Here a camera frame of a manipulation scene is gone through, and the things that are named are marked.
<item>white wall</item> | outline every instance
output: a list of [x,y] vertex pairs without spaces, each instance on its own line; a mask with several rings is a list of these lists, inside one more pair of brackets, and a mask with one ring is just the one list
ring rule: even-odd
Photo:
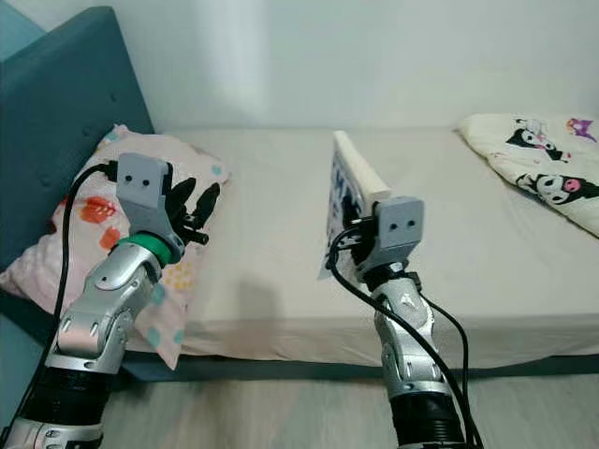
[[599,114],[599,2],[11,0],[45,28],[115,7],[157,129]]

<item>green ring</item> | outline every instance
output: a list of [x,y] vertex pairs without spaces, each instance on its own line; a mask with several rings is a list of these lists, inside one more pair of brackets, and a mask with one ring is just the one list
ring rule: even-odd
[[120,239],[117,245],[129,241],[131,243],[136,243],[139,246],[144,247],[146,250],[150,251],[153,255],[156,256],[160,265],[162,267],[166,266],[168,262],[170,262],[170,257],[172,256],[172,252],[167,244],[159,238],[156,238],[150,234],[135,234],[130,237],[126,237],[124,239]]

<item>teal upholstered headboard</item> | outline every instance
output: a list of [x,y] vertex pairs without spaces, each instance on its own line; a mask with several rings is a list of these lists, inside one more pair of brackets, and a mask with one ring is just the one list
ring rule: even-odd
[[[114,123],[153,127],[109,7],[92,7],[0,65],[0,271],[49,219]],[[0,292],[0,312],[37,340],[50,316]]]

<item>kuromi print blanket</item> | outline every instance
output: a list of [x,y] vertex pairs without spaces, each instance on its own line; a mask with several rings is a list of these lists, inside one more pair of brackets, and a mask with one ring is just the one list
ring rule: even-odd
[[599,237],[599,124],[592,117],[476,114],[460,134],[506,181]]

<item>pink pillowcase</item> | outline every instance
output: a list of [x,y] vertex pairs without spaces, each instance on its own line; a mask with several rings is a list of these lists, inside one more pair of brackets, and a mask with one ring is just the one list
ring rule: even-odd
[[[223,163],[213,156],[170,136],[142,135],[115,125],[98,145],[84,168],[118,159],[122,152],[139,152],[165,159],[173,165],[172,183],[189,177],[197,180],[195,192],[187,202],[193,210],[199,196],[217,182],[228,178]],[[52,313],[61,269],[62,221],[64,201],[52,215],[57,232],[43,236],[0,274],[0,287],[21,297],[33,299]],[[104,260],[110,248],[128,234],[127,221],[116,197],[116,184],[95,173],[82,185],[73,205],[70,224],[70,265],[63,311],[77,299],[87,273]],[[201,247],[189,243],[185,256],[176,265],[167,266],[154,288],[150,304],[139,314],[136,330],[175,369],[181,352],[187,304],[194,297],[195,273]]]

